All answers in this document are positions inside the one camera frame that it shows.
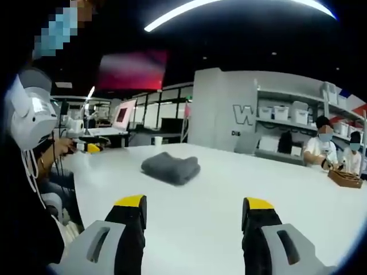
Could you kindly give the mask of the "person's left hand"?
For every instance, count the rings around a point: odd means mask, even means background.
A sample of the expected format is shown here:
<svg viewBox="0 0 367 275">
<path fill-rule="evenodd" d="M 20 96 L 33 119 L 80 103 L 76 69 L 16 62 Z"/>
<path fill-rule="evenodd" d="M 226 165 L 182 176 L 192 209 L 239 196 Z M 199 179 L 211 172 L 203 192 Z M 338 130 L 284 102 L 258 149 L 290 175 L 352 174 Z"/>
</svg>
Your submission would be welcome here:
<svg viewBox="0 0 367 275">
<path fill-rule="evenodd" d="M 60 139 L 57 140 L 54 144 L 54 152 L 56 157 L 73 154 L 75 151 L 76 147 L 74 146 L 73 140 Z"/>
</svg>

